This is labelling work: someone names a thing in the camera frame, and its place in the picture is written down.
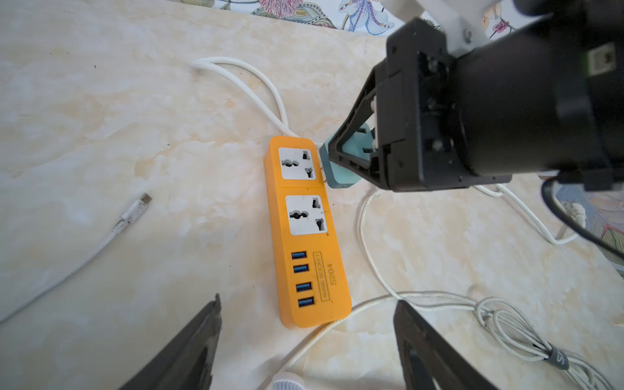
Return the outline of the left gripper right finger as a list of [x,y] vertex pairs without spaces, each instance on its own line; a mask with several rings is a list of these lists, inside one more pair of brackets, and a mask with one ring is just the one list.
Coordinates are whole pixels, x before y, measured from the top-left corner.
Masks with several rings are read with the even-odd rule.
[[393,326],[406,388],[495,388],[409,302],[396,304]]

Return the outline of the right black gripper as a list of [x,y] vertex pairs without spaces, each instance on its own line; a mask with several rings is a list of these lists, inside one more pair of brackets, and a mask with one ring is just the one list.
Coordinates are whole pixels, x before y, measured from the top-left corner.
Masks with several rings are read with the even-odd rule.
[[[373,68],[343,125],[329,143],[331,161],[393,192],[464,189],[507,184],[511,175],[478,175],[460,155],[456,114],[448,94],[454,58],[445,34],[416,18],[387,40],[387,56]],[[342,146],[364,123],[374,133],[370,161]]]

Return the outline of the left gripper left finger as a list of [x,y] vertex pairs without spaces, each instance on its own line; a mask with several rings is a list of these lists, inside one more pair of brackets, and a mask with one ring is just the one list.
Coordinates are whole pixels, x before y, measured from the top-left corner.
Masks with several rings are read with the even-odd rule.
[[221,302],[215,296],[121,388],[208,389],[221,328]]

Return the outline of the teal USB charger plug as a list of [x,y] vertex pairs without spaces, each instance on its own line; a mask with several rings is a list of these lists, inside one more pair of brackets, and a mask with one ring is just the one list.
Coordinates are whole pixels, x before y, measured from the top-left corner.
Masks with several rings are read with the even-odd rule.
[[[331,138],[328,138],[319,150],[327,185],[333,189],[349,188],[361,180],[361,177],[349,168],[331,161],[330,141]],[[343,159],[342,162],[348,163],[353,159],[369,162],[371,160],[370,155],[375,151],[373,148],[374,141],[374,133],[370,130],[368,124],[364,123],[342,146],[342,151],[347,156],[347,159]]]

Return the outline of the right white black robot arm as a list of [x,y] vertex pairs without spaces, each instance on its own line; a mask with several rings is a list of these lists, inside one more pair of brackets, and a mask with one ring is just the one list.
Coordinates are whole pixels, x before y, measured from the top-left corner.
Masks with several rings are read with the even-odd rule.
[[517,1],[531,23],[497,40],[481,24],[491,1],[385,7],[404,25],[321,149],[331,187],[438,191],[537,172],[622,186],[622,2]]

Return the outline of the orange power strip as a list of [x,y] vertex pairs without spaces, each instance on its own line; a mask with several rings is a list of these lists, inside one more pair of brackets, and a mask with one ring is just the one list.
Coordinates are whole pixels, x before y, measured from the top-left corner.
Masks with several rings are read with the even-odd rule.
[[264,167],[283,325],[345,319],[352,298],[315,143],[275,136]]

